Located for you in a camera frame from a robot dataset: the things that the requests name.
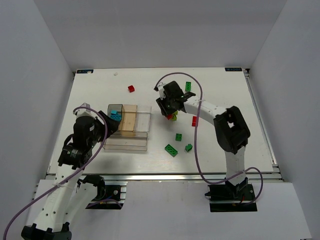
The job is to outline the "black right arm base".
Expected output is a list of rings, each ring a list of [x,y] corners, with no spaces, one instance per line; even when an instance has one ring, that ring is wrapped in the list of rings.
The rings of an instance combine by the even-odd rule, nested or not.
[[[257,212],[257,204],[254,201],[256,195],[248,178],[235,185],[230,181],[224,184],[208,185],[208,192],[204,196],[209,200],[211,213],[241,213]]]

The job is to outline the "long cyan lego brick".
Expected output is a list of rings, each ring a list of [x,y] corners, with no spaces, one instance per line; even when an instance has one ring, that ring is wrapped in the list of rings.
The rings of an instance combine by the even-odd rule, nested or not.
[[[110,118],[112,120],[117,121],[117,122],[120,122],[122,120],[122,116],[120,114],[113,114],[113,115],[110,116]]]

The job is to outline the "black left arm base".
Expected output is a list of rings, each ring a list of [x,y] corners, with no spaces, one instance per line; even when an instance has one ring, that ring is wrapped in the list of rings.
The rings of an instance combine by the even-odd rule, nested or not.
[[[92,184],[96,191],[96,197],[92,199],[86,209],[120,210],[122,208],[127,192],[126,183],[106,182],[102,176],[91,174],[83,179],[78,179],[76,192],[84,184]]]

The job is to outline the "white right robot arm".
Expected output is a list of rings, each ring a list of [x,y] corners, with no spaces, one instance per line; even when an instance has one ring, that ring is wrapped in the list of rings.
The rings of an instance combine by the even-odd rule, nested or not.
[[[176,81],[154,90],[159,93],[156,102],[163,116],[182,111],[214,126],[218,145],[225,154],[225,184],[237,190],[246,186],[245,150],[251,133],[240,109],[236,106],[220,107],[198,98],[193,92],[183,92]]]

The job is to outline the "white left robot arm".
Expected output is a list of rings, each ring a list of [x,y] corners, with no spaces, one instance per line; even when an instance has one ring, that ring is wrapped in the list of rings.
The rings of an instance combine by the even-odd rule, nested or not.
[[[96,144],[104,145],[120,122],[103,111],[93,116],[94,111],[88,107],[79,107],[73,113],[73,132],[63,143],[52,190],[44,193],[44,206],[32,225],[22,229],[24,240],[70,240],[70,224],[105,186],[99,175],[79,178],[97,156],[93,148]]]

